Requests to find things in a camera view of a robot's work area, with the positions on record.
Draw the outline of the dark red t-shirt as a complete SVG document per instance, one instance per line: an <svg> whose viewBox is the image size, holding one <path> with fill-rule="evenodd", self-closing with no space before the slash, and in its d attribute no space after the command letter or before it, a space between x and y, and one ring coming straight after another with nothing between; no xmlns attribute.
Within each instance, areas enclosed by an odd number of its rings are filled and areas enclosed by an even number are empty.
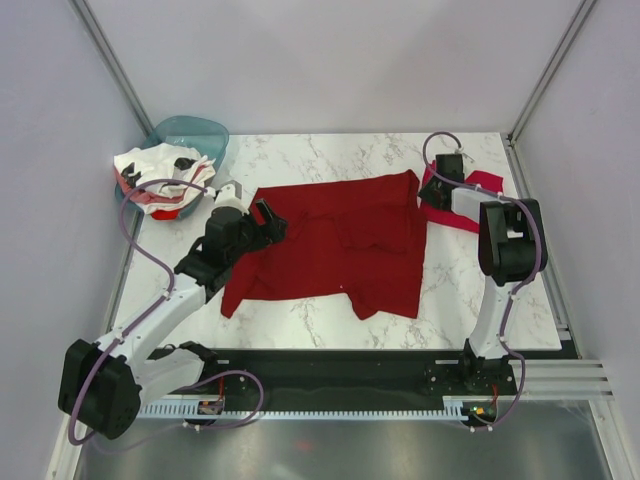
<svg viewBox="0 0 640 480"><path fill-rule="evenodd" d="M282 242L245 255L224 290L221 313L244 300L348 296L355 315L418 315L426 250L419 180L407 170L375 178L260 188L288 223Z"/></svg>

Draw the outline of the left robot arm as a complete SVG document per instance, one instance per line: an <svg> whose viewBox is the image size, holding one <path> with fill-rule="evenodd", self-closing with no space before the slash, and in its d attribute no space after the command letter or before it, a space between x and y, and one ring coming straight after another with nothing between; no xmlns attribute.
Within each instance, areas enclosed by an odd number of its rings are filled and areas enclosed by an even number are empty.
<svg viewBox="0 0 640 480"><path fill-rule="evenodd" d="M190 341L159 346L231 279L245 255L282 242L287 221L259 199L256 212L216 205L203 236L169 272L167 289L140 313L93 342L76 340L66 351L59 409L72 423L113 440L148 404L184 387L208 393L219 382L212 350Z"/></svg>

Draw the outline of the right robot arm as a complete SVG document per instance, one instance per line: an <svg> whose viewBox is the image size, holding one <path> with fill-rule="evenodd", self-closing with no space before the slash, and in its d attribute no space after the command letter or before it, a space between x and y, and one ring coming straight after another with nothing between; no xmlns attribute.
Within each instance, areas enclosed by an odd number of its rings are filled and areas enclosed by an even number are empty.
<svg viewBox="0 0 640 480"><path fill-rule="evenodd" d="M540 204L532 198L507 198L466 183L463 157L457 153L437 155L427 172L428 180L419 191L423 204L478 227L478 261L485 287L479 316L468 338L474 359L457 371L460 386L477 394L494 381L494 371L485 360L508 354L508 319L519 290L531 283L548 261Z"/></svg>

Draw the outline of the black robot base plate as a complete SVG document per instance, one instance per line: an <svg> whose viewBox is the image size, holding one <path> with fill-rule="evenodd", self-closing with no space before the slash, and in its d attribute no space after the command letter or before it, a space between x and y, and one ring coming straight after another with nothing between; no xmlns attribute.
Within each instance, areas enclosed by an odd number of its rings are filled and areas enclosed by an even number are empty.
<svg viewBox="0 0 640 480"><path fill-rule="evenodd" d="M227 410L338 413L436 410L447 396L516 393L506 358L447 350L219 349L188 394L222 394Z"/></svg>

